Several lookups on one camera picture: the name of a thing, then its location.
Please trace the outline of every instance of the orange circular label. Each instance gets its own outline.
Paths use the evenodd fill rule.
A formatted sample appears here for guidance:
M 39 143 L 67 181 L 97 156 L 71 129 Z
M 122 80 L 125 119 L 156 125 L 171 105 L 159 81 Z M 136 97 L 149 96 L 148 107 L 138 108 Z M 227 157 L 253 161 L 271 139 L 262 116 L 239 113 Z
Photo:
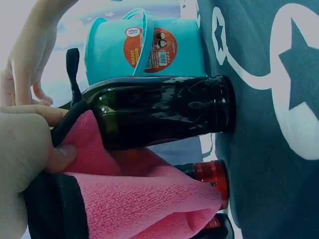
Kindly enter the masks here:
M 124 42 L 124 55 L 128 63 L 136 67 L 143 44 L 143 30 L 140 27 L 126 29 L 127 36 Z M 167 30 L 155 27 L 152 49 L 144 72 L 154 73 L 167 68 L 177 54 L 175 37 Z

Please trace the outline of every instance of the bucket handle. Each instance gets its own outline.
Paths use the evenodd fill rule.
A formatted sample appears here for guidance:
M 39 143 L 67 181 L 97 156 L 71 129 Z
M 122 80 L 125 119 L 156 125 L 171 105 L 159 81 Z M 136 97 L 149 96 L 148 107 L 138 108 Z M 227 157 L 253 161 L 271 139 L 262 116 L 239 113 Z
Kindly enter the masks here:
M 128 12 L 123 19 L 131 19 L 135 15 L 142 15 L 143 16 L 143 44 L 141 48 L 141 53 L 139 60 L 136 64 L 136 67 L 133 72 L 133 76 L 141 76 L 144 73 L 144 70 L 147 66 L 152 45 L 153 45 L 153 36 L 154 36 L 154 21 L 152 16 L 148 11 L 143 8 L 136 8 L 132 11 Z

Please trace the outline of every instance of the pink microfiber towel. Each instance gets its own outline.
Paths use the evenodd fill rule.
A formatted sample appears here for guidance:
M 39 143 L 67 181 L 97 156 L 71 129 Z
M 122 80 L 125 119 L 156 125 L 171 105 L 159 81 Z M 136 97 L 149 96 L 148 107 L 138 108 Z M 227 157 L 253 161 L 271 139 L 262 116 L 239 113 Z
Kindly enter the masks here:
M 187 239 L 213 218 L 220 194 L 147 148 L 103 148 L 95 117 L 82 114 L 62 144 L 78 149 L 66 170 L 76 178 L 90 239 Z
M 221 206 L 215 188 L 147 148 L 107 152 L 83 101 L 51 134 L 54 146 L 76 146 L 77 158 L 24 191 L 32 239 L 188 239 Z

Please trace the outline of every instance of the barcode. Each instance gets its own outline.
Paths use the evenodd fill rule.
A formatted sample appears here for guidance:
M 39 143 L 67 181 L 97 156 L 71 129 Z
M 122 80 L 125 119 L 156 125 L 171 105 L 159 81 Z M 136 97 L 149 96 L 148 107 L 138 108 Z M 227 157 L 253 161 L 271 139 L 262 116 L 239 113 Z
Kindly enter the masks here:
M 159 51 L 159 66 L 167 66 L 166 51 Z
M 152 61 L 149 59 L 145 69 L 151 69 L 151 68 L 152 68 Z

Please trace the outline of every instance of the teal plastic bucket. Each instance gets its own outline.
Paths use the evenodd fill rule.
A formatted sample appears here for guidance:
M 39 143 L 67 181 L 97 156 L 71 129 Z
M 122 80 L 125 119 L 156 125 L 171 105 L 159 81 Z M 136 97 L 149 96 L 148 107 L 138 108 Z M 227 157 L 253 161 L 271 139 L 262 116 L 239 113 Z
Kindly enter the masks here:
M 194 20 L 154 20 L 142 8 L 123 20 L 96 19 L 84 57 L 89 85 L 112 77 L 205 76 L 203 52 Z

